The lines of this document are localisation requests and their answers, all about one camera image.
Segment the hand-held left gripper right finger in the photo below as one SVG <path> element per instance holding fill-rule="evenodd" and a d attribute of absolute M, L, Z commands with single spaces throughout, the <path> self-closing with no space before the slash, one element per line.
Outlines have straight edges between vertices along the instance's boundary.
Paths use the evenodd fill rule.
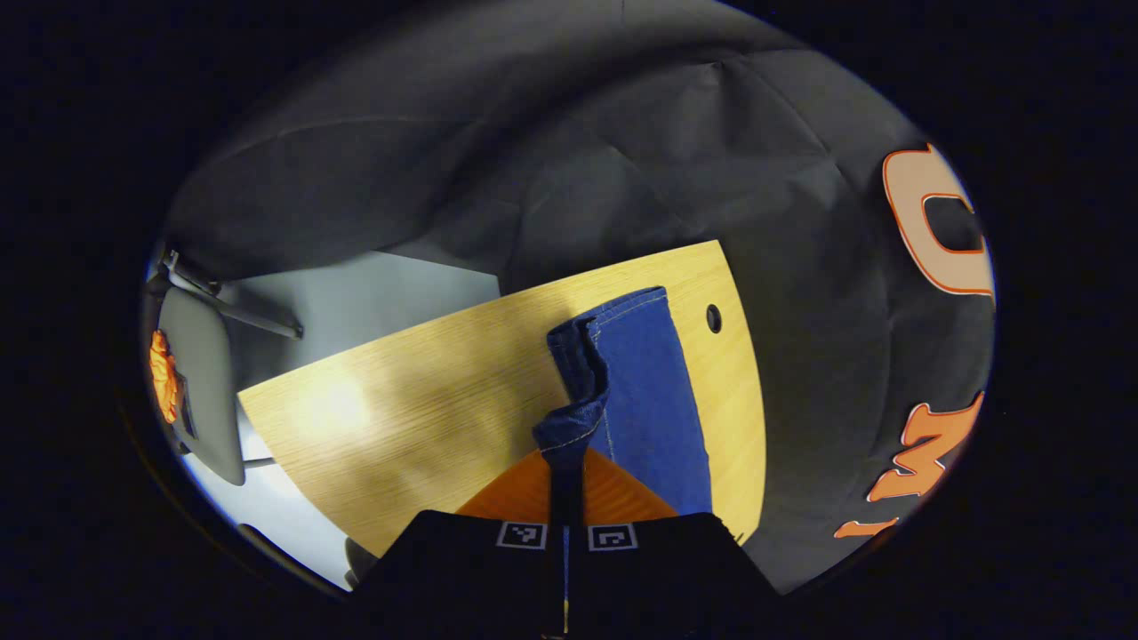
<path fill-rule="evenodd" d="M 574 639 L 787 639 L 780 594 L 711 512 L 678 515 L 605 456 L 582 461 Z"/>

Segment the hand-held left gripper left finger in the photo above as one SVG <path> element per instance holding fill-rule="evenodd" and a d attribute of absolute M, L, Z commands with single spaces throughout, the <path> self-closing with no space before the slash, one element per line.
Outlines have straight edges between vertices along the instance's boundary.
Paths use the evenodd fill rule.
<path fill-rule="evenodd" d="M 411 519 L 351 607 L 373 639 L 562 639 L 564 527 L 537 452 L 455 512 Z"/>

